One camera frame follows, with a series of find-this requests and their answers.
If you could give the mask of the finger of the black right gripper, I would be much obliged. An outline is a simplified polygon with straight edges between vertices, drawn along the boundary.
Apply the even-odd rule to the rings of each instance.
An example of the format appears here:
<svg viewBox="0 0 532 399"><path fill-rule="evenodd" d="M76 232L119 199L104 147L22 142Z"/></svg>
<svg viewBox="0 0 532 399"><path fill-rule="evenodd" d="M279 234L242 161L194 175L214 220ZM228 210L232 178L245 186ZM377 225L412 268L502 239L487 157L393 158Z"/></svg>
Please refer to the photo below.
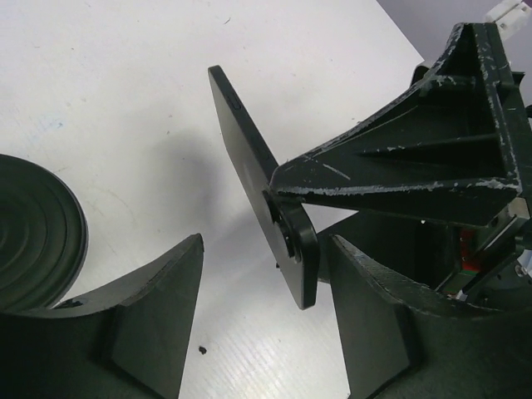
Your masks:
<svg viewBox="0 0 532 399"><path fill-rule="evenodd" d="M279 166L280 198L483 227L522 194L522 100L498 28L456 24L397 99Z"/></svg>

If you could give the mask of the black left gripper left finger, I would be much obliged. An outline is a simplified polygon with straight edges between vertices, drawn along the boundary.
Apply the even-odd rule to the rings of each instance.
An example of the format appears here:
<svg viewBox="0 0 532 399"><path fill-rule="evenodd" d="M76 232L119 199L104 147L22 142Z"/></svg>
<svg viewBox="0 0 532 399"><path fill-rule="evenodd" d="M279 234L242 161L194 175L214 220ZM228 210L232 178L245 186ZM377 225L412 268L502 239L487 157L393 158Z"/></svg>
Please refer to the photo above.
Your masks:
<svg viewBox="0 0 532 399"><path fill-rule="evenodd" d="M54 308L2 313L2 397L178 397L203 262L193 234Z"/></svg>

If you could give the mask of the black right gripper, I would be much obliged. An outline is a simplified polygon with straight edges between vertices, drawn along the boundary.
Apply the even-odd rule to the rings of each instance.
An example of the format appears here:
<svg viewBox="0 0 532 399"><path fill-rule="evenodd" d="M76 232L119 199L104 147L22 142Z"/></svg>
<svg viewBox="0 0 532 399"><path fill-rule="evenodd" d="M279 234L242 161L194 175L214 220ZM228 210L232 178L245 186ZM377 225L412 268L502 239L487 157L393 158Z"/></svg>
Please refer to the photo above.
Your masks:
<svg viewBox="0 0 532 399"><path fill-rule="evenodd" d="M318 277L329 279L326 241L339 235L378 263L448 294L484 301L531 231L530 110L521 75L482 91L471 71L412 85L411 205L417 219L360 211L318 233Z"/></svg>

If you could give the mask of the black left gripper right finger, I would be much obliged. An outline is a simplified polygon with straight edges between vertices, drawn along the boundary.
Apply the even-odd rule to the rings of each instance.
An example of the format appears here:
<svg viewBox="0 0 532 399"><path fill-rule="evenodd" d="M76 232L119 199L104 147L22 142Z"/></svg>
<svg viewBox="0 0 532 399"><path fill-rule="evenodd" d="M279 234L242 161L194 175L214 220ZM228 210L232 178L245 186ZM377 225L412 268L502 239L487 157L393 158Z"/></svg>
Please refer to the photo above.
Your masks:
<svg viewBox="0 0 532 399"><path fill-rule="evenodd" d="M448 298L340 236L330 284L351 397L530 397L530 308Z"/></svg>

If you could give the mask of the black phone stand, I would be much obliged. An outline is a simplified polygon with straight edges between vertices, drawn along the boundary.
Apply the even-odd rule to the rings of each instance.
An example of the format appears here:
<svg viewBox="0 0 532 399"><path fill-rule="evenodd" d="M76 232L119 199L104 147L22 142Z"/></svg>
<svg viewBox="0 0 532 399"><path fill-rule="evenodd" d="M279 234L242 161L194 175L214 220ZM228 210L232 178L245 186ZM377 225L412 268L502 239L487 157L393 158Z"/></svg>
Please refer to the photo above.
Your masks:
<svg viewBox="0 0 532 399"><path fill-rule="evenodd" d="M49 170L1 157L1 309L53 305L85 261L88 226L69 187Z"/></svg>

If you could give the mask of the black phone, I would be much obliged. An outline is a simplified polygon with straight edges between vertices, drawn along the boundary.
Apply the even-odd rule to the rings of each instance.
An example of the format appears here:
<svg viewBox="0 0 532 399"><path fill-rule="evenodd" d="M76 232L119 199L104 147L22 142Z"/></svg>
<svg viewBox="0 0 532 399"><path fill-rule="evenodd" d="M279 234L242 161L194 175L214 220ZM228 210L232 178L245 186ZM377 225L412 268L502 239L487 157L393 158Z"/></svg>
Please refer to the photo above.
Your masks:
<svg viewBox="0 0 532 399"><path fill-rule="evenodd" d="M269 187L278 163L222 67L208 74L229 158L295 303L310 308L320 262L313 224L301 204L277 198Z"/></svg>

